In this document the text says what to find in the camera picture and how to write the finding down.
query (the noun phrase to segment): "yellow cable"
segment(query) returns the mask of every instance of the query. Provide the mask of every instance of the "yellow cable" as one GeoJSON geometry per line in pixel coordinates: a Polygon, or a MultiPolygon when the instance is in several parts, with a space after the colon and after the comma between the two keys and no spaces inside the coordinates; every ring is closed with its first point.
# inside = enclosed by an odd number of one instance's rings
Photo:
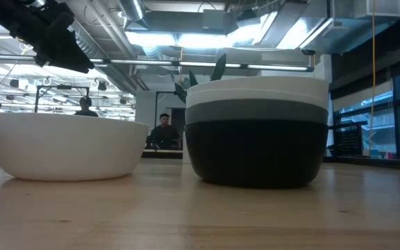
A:
{"type": "Polygon", "coordinates": [[[373,117],[374,117],[374,96],[376,91],[376,0],[373,0],[373,15],[372,15],[372,29],[373,29],[373,97],[372,97],[372,115],[369,120],[369,156],[372,155],[372,136],[373,136],[373,117]]]}

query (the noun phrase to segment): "white bowl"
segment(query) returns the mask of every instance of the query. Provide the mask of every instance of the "white bowl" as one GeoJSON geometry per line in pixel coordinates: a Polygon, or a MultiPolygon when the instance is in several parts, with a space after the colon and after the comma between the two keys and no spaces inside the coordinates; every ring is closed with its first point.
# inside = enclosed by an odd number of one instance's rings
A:
{"type": "Polygon", "coordinates": [[[148,127],[77,115],[0,114],[0,166],[36,181],[88,181],[131,173],[148,127]]]}

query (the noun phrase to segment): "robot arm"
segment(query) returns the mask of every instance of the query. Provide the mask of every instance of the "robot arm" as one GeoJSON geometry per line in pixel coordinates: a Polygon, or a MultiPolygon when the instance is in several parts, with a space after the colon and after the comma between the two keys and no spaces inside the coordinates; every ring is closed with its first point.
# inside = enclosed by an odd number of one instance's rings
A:
{"type": "Polygon", "coordinates": [[[81,51],[75,32],[67,28],[74,14],[66,3],[54,0],[0,0],[0,25],[10,35],[31,46],[35,62],[44,66],[71,69],[88,73],[94,64],[81,51]]]}

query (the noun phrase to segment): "black bowl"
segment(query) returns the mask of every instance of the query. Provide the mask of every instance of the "black bowl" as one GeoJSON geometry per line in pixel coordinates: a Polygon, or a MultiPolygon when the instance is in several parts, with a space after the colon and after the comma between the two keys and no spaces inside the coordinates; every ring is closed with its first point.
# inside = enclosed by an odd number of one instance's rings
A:
{"type": "Polygon", "coordinates": [[[245,119],[188,124],[195,172],[206,182],[244,188],[300,188],[317,175],[328,126],[245,119]]]}

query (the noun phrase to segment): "person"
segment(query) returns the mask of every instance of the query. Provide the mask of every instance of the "person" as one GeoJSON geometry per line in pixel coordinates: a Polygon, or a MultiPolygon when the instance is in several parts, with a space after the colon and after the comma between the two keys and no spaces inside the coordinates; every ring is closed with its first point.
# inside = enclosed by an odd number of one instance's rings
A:
{"type": "Polygon", "coordinates": [[[160,115],[160,126],[155,127],[151,132],[151,139],[161,148],[178,147],[178,131],[169,125],[169,115],[160,115]]]}
{"type": "Polygon", "coordinates": [[[84,115],[84,116],[91,116],[91,117],[98,117],[94,111],[89,110],[89,107],[92,105],[92,100],[89,97],[81,97],[80,99],[80,111],[76,111],[75,115],[84,115]]]}

